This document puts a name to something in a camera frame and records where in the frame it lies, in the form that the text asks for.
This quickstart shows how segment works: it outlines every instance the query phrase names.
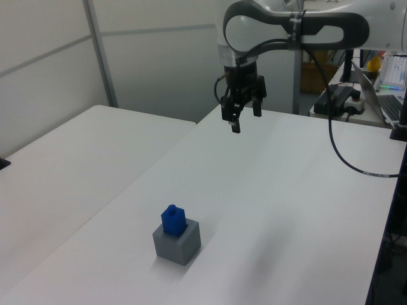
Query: blue lego brick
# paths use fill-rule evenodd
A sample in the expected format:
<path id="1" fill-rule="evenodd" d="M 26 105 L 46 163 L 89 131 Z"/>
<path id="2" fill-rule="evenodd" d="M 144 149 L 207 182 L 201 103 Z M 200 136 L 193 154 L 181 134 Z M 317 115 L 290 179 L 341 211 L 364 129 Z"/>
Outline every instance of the blue lego brick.
<path id="1" fill-rule="evenodd" d="M 164 232 L 174 236 L 180 236 L 187 226 L 184 209 L 175 205 L 169 205 L 161 214 L 161 220 Z"/>

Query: yellow object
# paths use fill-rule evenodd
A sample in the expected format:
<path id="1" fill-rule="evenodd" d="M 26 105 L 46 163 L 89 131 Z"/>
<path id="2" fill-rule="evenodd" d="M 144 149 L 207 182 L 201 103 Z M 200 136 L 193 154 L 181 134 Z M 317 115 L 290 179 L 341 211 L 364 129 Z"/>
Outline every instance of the yellow object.
<path id="1" fill-rule="evenodd" d="M 371 60 L 369 60 L 368 64 L 366 65 L 366 68 L 370 72 L 377 72 L 377 71 L 379 71 L 381 66 L 382 66 L 382 63 L 380 61 L 380 57 L 378 55 L 376 55 Z"/>

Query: white wall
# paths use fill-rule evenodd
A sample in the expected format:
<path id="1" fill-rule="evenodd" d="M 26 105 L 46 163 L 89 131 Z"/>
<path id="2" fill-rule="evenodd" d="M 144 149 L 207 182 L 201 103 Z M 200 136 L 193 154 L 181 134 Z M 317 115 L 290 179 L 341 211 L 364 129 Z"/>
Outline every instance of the white wall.
<path id="1" fill-rule="evenodd" d="M 211 1 L 92 2 L 120 108 L 199 122 L 217 106 L 223 66 Z M 264 109 L 292 111 L 293 69 L 293 52 L 261 56 Z"/>
<path id="2" fill-rule="evenodd" d="M 107 105 L 82 0 L 0 1 L 0 42 L 2 158 Z"/>

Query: gray block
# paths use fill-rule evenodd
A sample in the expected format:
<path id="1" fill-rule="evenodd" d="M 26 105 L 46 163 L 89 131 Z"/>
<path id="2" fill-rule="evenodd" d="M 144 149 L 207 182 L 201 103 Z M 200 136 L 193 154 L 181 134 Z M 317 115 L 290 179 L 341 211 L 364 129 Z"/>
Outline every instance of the gray block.
<path id="1" fill-rule="evenodd" d="M 164 232 L 162 224 L 155 230 L 153 239 L 157 256 L 183 266 L 187 265 L 201 245 L 201 236 L 197 221 L 187 218 L 186 224 L 185 231 L 178 237 Z"/>

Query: stacked blocks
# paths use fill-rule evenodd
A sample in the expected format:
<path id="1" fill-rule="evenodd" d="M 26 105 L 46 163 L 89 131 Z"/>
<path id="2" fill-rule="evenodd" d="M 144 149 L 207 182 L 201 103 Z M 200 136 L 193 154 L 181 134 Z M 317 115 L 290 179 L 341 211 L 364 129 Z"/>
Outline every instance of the stacked blocks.
<path id="1" fill-rule="evenodd" d="M 201 245 L 199 223 L 185 218 L 185 211 L 175 205 L 170 205 L 161 219 L 153 233 L 157 256 L 185 266 Z"/>

